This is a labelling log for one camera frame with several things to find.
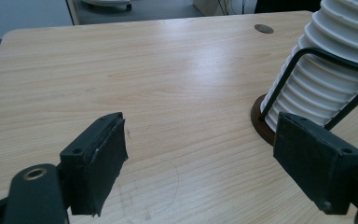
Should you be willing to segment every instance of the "white ribbed lampshade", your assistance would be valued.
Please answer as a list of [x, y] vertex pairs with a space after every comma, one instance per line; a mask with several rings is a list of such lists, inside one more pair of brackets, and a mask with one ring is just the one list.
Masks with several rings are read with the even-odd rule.
[[[323, 0], [260, 105], [263, 111], [292, 57], [303, 48], [324, 49], [358, 63], [358, 0]], [[265, 121], [276, 131], [280, 111], [324, 126], [358, 93], [358, 73], [306, 55], [286, 81]]]

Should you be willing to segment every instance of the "lamp base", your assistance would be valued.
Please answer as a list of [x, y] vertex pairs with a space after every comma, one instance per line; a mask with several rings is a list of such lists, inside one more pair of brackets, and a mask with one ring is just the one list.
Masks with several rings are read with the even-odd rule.
[[264, 120], [259, 119], [261, 115], [260, 105], [263, 102], [266, 94], [260, 96], [255, 100], [255, 103], [251, 111], [251, 120], [252, 124], [255, 127], [255, 130], [260, 134], [260, 136], [266, 140], [270, 145], [274, 146], [275, 132], [273, 132], [267, 123]]

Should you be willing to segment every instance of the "gray floor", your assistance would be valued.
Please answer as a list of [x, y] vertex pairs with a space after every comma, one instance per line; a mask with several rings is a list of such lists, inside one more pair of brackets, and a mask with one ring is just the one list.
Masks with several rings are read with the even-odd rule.
[[193, 0], [131, 0], [132, 10], [126, 7], [89, 7], [78, 0], [81, 24], [122, 21], [152, 21], [202, 17]]

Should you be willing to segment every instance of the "black wire handle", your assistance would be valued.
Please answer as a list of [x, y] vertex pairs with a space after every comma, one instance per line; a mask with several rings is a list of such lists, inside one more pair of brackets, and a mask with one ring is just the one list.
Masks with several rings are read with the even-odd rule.
[[[350, 69], [354, 72], [358, 72], [358, 63], [349, 61], [347, 59], [338, 57], [335, 54], [332, 54], [330, 52], [327, 52], [323, 49], [317, 49], [317, 48], [304, 48], [299, 50], [295, 56], [293, 56], [290, 63], [287, 65], [280, 81], [277, 84], [277, 87], [275, 88], [274, 92], [271, 94], [271, 97], [269, 98], [266, 107], [264, 108], [263, 112], [261, 113], [259, 119], [265, 120], [267, 113], [272, 108], [273, 103], [277, 99], [279, 93], [281, 92], [286, 80], [290, 77], [293, 70], [295, 69], [298, 61], [301, 59], [302, 56], [306, 54], [313, 54], [319, 58], [322, 58], [330, 63], [334, 63], [338, 66], [345, 67], [347, 69]], [[342, 119], [345, 118], [356, 106], [358, 106], [358, 94], [349, 102], [347, 103], [344, 108], [342, 108], [327, 124], [324, 125], [324, 128], [326, 130], [331, 130], [336, 126]]]

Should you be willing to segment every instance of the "light wood tabletop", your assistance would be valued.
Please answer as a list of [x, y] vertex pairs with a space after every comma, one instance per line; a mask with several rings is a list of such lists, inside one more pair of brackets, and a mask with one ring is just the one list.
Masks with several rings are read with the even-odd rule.
[[[309, 12], [13, 31], [0, 47], [0, 199], [11, 178], [123, 112], [129, 159], [101, 217], [71, 223], [352, 223], [272, 157], [250, 110]], [[273, 34], [257, 32], [266, 24]], [[333, 133], [358, 147], [358, 107]]]

